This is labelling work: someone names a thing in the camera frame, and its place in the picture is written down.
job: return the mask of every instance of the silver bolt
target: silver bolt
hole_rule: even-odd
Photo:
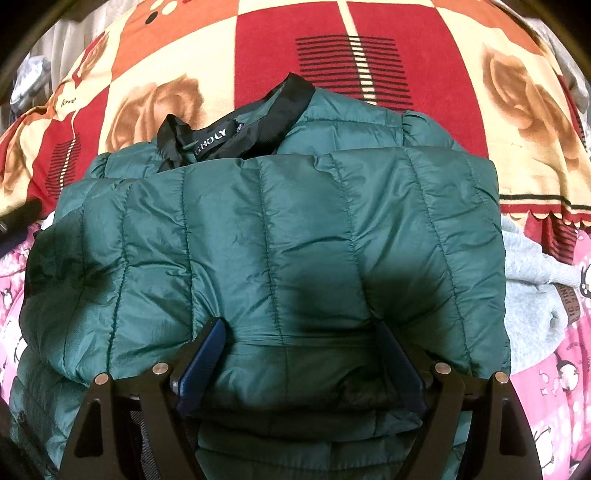
[[[438,374],[449,375],[452,371],[452,368],[448,364],[444,364],[443,362],[439,362],[437,365],[435,365],[435,371]]]
[[[109,375],[108,374],[98,374],[95,377],[95,383],[97,385],[105,385],[108,381],[109,381]]]
[[[507,374],[504,374],[503,372],[497,372],[495,374],[495,378],[496,378],[497,382],[503,383],[503,384],[505,384],[509,381],[509,377],[507,377]]]
[[[154,372],[156,375],[165,374],[167,371],[168,364],[165,364],[164,362],[160,362],[159,364],[156,364],[152,367],[152,372]]]

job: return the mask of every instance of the clothing label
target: clothing label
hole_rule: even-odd
[[[565,285],[556,285],[556,290],[558,290],[562,305],[564,305],[564,309],[569,316],[569,325],[572,325],[581,318],[581,305],[579,305],[577,294],[572,287],[567,287]]]
[[[197,145],[194,153],[197,161],[204,160],[207,152],[232,138],[242,130],[242,126],[243,124],[239,124],[235,120],[229,120],[223,124],[212,125],[196,132]]]

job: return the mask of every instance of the pink fabric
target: pink fabric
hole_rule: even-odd
[[[567,480],[591,446],[591,239],[577,234],[573,264],[582,270],[576,291],[581,315],[555,354],[511,377],[543,467],[544,480]]]
[[[38,225],[29,227],[27,239],[0,259],[0,397],[6,402],[26,347],[18,317],[24,297],[25,267],[37,230]]]

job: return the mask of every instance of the jacket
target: jacket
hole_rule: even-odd
[[[420,421],[372,319],[466,374],[509,373],[493,164],[425,115],[302,82],[204,131],[168,118],[64,190],[27,267],[21,445],[59,466],[98,373],[172,358],[211,316],[229,328],[198,412],[211,480],[393,478]]]

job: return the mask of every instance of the gray garment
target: gray garment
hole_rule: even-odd
[[[505,330],[511,341],[511,374],[548,358],[564,339],[569,317],[554,284],[578,288],[580,272],[543,254],[508,217],[505,243]]]
[[[573,100],[577,106],[583,136],[585,137],[585,144],[587,153],[591,153],[591,127],[587,116],[589,114],[589,91],[587,89],[587,81],[583,72],[575,62],[566,47],[558,39],[556,34],[550,30],[542,20],[533,18],[527,9],[523,8],[521,2],[511,0],[492,0],[492,3],[503,9],[509,15],[518,18],[530,29],[532,29],[543,41],[548,45],[550,51],[554,54],[556,62],[560,67],[566,86]]]

